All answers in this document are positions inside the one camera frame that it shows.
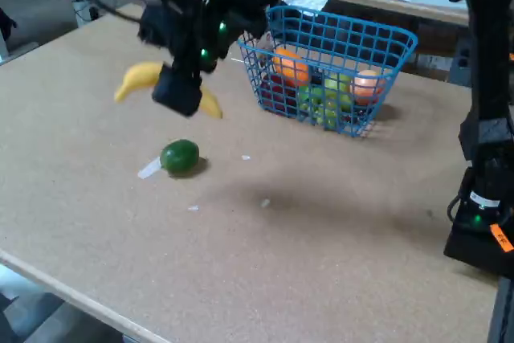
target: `table leg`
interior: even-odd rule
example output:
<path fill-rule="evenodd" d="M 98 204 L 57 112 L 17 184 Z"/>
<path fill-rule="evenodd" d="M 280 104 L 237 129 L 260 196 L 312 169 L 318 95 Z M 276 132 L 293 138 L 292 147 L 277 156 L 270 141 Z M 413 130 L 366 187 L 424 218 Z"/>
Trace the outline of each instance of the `table leg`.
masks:
<path fill-rule="evenodd" d="M 514 283 L 502 277 L 496 294 L 495 307 L 487 343 L 508 343 L 514 339 Z"/>
<path fill-rule="evenodd" d="M 14 342 L 14 333 L 3 312 L 0 312 L 0 341 L 5 343 Z"/>
<path fill-rule="evenodd" d="M 3 39 L 3 35 L 0 33 L 0 63 L 7 60 L 9 51 L 7 50 L 6 41 Z"/>
<path fill-rule="evenodd" d="M 92 8 L 92 4 L 88 0 L 73 0 L 71 4 L 75 11 L 78 27 L 82 27 L 91 22 L 90 9 Z"/>

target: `orange sticker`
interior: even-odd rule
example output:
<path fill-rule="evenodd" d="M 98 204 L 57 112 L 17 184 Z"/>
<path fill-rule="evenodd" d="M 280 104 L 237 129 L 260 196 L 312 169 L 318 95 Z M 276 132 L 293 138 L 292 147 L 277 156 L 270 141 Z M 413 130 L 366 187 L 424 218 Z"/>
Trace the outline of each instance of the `orange sticker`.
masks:
<path fill-rule="evenodd" d="M 501 249 L 504 250 L 504 252 L 514 251 L 514 247 L 512 246 L 511 242 L 508 241 L 507 236 L 501 230 L 498 224 L 491 225 L 491 232 L 492 235 L 495 236 L 496 241 L 501 246 Z"/>

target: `black metal frame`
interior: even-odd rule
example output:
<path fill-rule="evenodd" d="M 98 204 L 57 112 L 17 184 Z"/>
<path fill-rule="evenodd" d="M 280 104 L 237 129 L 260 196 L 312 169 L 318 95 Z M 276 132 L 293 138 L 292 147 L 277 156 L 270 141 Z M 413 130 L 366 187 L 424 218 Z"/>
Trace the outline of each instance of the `black metal frame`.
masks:
<path fill-rule="evenodd" d="M 487 343 L 509 343 L 511 341 L 514 341 L 514 282 L 501 278 Z"/>

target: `table edge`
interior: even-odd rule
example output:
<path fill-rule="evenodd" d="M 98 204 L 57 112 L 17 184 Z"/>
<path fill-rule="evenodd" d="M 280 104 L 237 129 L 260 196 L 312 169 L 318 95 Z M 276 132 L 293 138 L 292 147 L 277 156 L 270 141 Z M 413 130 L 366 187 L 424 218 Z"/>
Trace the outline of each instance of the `table edge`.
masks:
<path fill-rule="evenodd" d="M 23 262 L 21 259 L 10 255 L 2 249 L 0 249 L 0 263 L 19 275 L 32 280 L 36 284 L 42 285 L 51 293 L 92 315 L 106 325 L 110 325 L 119 332 L 141 341 L 141 343 L 170 343 L 170 341 L 163 337 L 159 337 L 157 334 L 121 316 L 110 308 L 85 296 L 83 293 L 68 287 L 66 284 L 61 283 L 57 279 L 41 272 L 37 268 L 32 267 L 30 264 Z"/>

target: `red apple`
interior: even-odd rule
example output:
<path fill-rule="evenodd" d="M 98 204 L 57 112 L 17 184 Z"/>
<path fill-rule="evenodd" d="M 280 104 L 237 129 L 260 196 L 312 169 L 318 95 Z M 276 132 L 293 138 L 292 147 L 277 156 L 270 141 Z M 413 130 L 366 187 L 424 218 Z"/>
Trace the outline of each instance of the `red apple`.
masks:
<path fill-rule="evenodd" d="M 259 87 L 259 95 L 261 103 L 265 108 L 285 113 L 287 106 L 288 114 L 296 114 L 296 88 L 290 80 L 278 75 L 264 76 L 263 82 Z"/>

